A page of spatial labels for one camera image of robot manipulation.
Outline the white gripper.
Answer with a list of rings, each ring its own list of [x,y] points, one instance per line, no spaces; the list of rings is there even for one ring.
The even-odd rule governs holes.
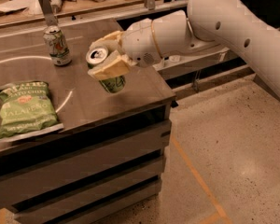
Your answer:
[[[152,34],[152,20],[144,19],[129,28],[115,31],[91,43],[94,49],[105,46],[111,52],[104,61],[94,66],[88,74],[96,80],[105,80],[126,75],[132,67],[132,60],[140,67],[148,67],[161,61]]]

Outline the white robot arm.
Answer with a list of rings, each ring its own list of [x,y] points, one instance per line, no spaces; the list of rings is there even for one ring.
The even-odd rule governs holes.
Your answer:
[[[133,23],[91,43],[89,75],[106,80],[172,55],[221,44],[241,57],[280,99],[280,31],[240,0],[189,0],[186,11]]]

